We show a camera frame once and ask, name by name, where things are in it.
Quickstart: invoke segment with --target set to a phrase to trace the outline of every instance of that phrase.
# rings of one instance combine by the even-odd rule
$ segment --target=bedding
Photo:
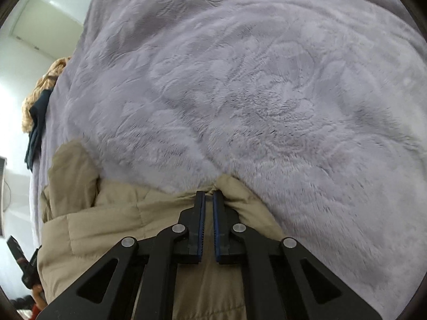
[[[229,174],[384,318],[427,271],[427,46],[398,0],[92,0],[31,178],[82,142],[167,193]]]
[[[44,90],[52,89],[55,86],[58,76],[62,73],[64,67],[67,65],[67,62],[70,60],[69,57],[63,57],[57,59],[48,69],[48,72],[40,78],[35,88],[31,91],[25,100],[22,102],[22,131],[25,133],[30,133],[33,129],[34,122],[29,112],[31,107],[37,102],[40,98],[40,95]]]
[[[24,162],[27,165],[27,169],[33,171],[33,160],[34,155],[38,152],[41,146],[41,137],[43,135],[43,129],[45,126],[45,115],[49,105],[50,94],[53,89],[46,89],[40,93],[38,100],[31,106],[29,113],[33,119],[33,127],[29,133],[29,141],[27,150],[25,153]]]

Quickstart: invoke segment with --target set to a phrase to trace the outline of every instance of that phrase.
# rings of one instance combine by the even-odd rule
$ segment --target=lavender plush blanket
[[[35,230],[77,137],[104,177],[232,174],[395,319],[427,271],[426,58],[398,0],[93,0],[50,99]]]

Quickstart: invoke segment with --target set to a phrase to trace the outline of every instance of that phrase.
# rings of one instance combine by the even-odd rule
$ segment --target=person's hand
[[[45,309],[48,304],[46,303],[46,301],[40,296],[40,293],[43,291],[43,286],[41,286],[40,284],[36,284],[33,286],[33,298],[35,301],[36,306],[40,309],[43,310]]]
[[[36,284],[33,286],[33,297],[39,296],[40,293],[43,291],[43,286],[40,284]]]

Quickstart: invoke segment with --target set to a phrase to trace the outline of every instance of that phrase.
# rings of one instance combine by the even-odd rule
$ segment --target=dark blue cloth
[[[36,151],[41,147],[41,135],[45,126],[45,116],[52,90],[53,89],[43,90],[38,100],[29,109],[29,114],[33,119],[34,126],[29,133],[28,148],[24,162],[27,164],[27,169],[31,171],[33,171],[33,160]]]

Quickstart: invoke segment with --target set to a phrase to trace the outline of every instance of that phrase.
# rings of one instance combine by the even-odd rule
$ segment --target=beige fabric
[[[124,236],[145,239],[178,221],[193,206],[195,191],[170,195],[146,186],[99,179],[79,142],[59,148],[49,170],[50,185],[41,198],[44,220],[38,270],[51,302]],[[203,190],[220,189],[241,221],[265,236],[284,234],[264,204],[227,175]],[[243,285],[237,266],[215,262],[212,207],[207,206],[204,251],[199,265],[180,265],[173,318],[246,319]]]
[[[43,90],[51,89],[55,86],[58,76],[63,72],[64,67],[71,57],[63,57],[55,61],[49,68],[48,72],[37,81],[35,88],[22,103],[22,131],[29,133],[33,128],[33,119],[29,114],[29,109],[39,99]]]

